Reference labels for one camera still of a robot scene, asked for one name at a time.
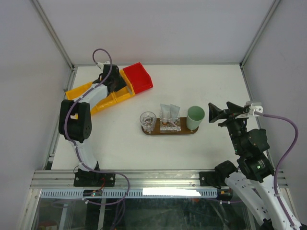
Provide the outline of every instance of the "green cup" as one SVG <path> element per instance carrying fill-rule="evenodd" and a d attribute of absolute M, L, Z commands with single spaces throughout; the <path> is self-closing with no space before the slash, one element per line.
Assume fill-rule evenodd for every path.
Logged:
<path fill-rule="evenodd" d="M 187 127 L 189 130 L 195 130 L 205 117 L 205 111 L 199 106 L 192 106 L 188 109 Z"/>

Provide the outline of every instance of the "white wall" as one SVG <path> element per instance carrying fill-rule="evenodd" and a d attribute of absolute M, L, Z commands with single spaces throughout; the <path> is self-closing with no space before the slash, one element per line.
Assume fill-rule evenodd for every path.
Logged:
<path fill-rule="evenodd" d="M 273 2 L 39 1 L 74 64 L 98 47 L 118 64 L 239 63 Z"/>
<path fill-rule="evenodd" d="M 0 7 L 0 229 L 13 230 L 46 160 L 69 69 L 29 0 Z"/>
<path fill-rule="evenodd" d="M 307 223 L 307 1 L 283 0 L 245 66 L 254 100 L 266 113 L 286 116 L 299 128 L 298 143 L 283 168 L 300 220 Z M 291 125 L 260 119 L 275 163 L 294 137 Z"/>

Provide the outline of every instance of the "white table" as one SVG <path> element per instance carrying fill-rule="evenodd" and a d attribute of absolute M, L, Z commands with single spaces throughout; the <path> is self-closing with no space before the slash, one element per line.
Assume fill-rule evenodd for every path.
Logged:
<path fill-rule="evenodd" d="M 208 103 L 221 109 L 226 102 L 245 105 L 248 92 L 239 65 L 144 66 L 153 88 L 92 116 L 89 138 L 100 169 L 172 170 L 213 169 L 237 156 L 226 127 L 208 122 Z M 79 67 L 74 88 L 93 81 L 97 67 Z M 188 136 L 147 136 L 141 131 L 140 115 L 152 111 L 159 117 L 160 104 L 181 107 L 181 116 L 193 105 L 205 110 L 197 133 Z M 248 129 L 258 128 L 248 120 Z M 73 169 L 78 165 L 72 146 L 61 135 L 52 169 Z"/>

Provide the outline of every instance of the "glass panel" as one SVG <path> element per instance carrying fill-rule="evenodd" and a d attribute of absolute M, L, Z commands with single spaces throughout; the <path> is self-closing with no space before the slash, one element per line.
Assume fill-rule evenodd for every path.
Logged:
<path fill-rule="evenodd" d="M 111 203 L 118 199 L 90 200 Z M 41 198 L 36 216 L 32 229 L 38 230 L 252 229 L 242 202 L 220 205 L 207 198 L 128 198 L 124 206 L 120 202 L 106 207 L 85 204 L 80 199 Z"/>

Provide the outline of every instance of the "wooden tray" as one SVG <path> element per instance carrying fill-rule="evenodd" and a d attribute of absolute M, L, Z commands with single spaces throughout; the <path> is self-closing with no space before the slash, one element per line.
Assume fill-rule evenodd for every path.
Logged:
<path fill-rule="evenodd" d="M 150 133 L 146 132 L 143 129 L 142 126 L 141 126 L 141 128 L 142 128 L 143 133 L 146 134 L 146 135 L 149 135 L 149 136 L 159 136 L 159 135 L 160 136 L 162 136 L 162 135 L 191 135 L 191 134 L 196 133 L 197 130 L 198 130 L 198 127 L 195 130 L 189 130 L 187 128 L 187 118 L 186 117 L 181 117 L 180 118 L 180 124 L 181 124 L 181 131 L 179 131 L 179 132 L 167 132 L 167 131 L 161 132 L 160 131 L 160 119 L 157 118 L 154 130 L 151 131 Z"/>

